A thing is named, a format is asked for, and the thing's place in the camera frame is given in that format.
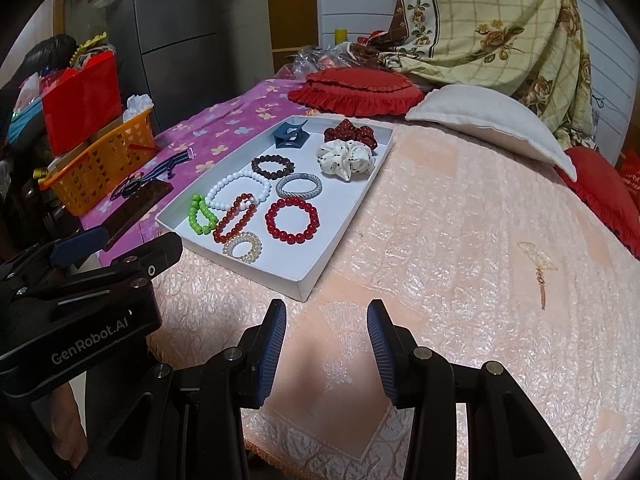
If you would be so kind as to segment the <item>person's left hand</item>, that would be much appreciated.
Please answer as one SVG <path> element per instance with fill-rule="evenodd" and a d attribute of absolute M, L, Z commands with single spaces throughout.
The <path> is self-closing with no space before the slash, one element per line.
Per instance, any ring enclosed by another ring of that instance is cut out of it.
<path fill-rule="evenodd" d="M 76 469 L 88 452 L 88 441 L 68 382 L 52 392 L 50 408 L 55 453 Z"/>

